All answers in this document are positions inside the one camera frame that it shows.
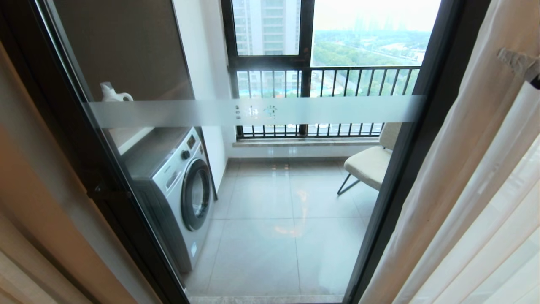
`chair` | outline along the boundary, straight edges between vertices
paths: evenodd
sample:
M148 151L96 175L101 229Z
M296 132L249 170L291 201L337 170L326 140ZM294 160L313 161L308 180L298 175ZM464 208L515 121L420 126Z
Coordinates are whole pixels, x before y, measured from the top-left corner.
M380 146L358 152L345 161L343 167L349 172L349 175L347 175L345 181L337 191L337 195L341 195L359 182L364 182L376 190L381 189L382 180L384 179L384 174L386 173L392 155L391 150L394 150L400 128L401 122L385 123L379 137ZM343 186L345 186L351 175L358 180L342 191L341 189L343 189Z

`chair leg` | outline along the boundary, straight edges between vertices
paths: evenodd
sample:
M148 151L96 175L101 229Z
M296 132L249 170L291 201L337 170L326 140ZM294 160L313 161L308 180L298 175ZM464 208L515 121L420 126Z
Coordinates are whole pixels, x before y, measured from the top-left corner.
M343 189L343 186L345 186L345 183L347 182L347 180L349 179L350 177L350 173L349 175L347 175L347 177L345 178L345 180L343 181L343 184L341 184L341 187L339 188L339 190L337 191L337 195L341 195L343 193L345 193L345 191L349 190L350 188L352 188L354 185L358 184L360 182L360 180L356 180L354 183L350 184L349 186L347 186L347 188Z

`frosted glass strip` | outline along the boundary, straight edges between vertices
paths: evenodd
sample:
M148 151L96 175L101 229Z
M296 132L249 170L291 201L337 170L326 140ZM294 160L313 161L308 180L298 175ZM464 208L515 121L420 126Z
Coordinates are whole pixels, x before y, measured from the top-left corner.
M101 128L411 122L424 96L90 102Z

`washing machine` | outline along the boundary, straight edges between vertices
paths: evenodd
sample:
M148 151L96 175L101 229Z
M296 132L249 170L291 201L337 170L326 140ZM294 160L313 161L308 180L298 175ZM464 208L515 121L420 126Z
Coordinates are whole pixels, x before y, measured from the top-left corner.
M156 128L124 154L144 215L173 267L190 272L213 208L204 147L195 128Z

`balcony railing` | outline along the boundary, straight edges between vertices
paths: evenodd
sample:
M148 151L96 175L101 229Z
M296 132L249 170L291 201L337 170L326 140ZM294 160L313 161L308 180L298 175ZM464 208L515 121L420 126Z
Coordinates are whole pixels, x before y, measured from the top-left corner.
M410 95L419 71L418 66L237 71L233 82L239 98ZM302 76L307 73L310 81L303 82ZM237 138L378 137L383 125L383 122L243 125L237 127Z

